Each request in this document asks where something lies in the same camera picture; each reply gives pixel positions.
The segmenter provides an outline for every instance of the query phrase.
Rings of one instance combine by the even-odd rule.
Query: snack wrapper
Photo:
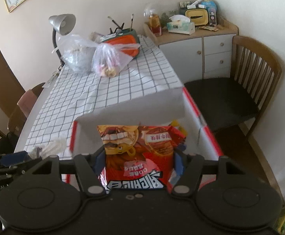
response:
[[[100,125],[106,190],[164,188],[172,174],[173,149],[184,135],[173,126]]]

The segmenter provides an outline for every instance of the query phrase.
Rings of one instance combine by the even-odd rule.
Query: wooden countertop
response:
[[[224,35],[224,34],[238,35],[239,30],[236,25],[232,24],[231,22],[225,20],[222,17],[219,19],[219,22],[221,24],[217,26],[219,28],[218,31],[196,29],[195,33],[191,35],[181,34],[181,33],[169,33],[167,30],[163,30],[162,36],[156,37],[153,34],[153,32],[151,32],[148,24],[144,23],[143,28],[145,31],[145,35],[151,38],[157,46],[182,40],[202,38],[202,37],[215,36],[215,35]]]

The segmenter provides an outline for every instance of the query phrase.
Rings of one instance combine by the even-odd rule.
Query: desk lamp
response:
[[[54,48],[57,48],[56,34],[68,35],[76,24],[76,17],[73,14],[62,14],[49,17],[49,22],[53,26],[52,42]],[[61,53],[57,49],[57,56],[61,61],[59,70],[63,68],[65,62],[61,59]]]

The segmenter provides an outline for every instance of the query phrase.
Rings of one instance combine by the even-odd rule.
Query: cabinet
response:
[[[238,27],[220,17],[216,32],[199,29],[194,34],[163,31],[156,37],[145,23],[146,36],[159,46],[181,82],[229,77],[231,72],[232,39]]]
[[[182,83],[202,79],[201,38],[172,42],[159,48]]]

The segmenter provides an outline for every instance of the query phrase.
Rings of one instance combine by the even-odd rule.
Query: lamp neck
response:
[[[52,43],[53,43],[53,47],[57,48],[57,40],[56,40],[56,35],[57,35],[57,31],[55,31],[55,29],[53,28],[53,32],[52,32]],[[62,55],[60,53],[59,50],[56,51],[57,52],[57,56],[59,57],[60,61],[61,61],[61,65],[59,67],[59,70],[63,68],[63,66],[65,65],[65,62],[61,59]]]

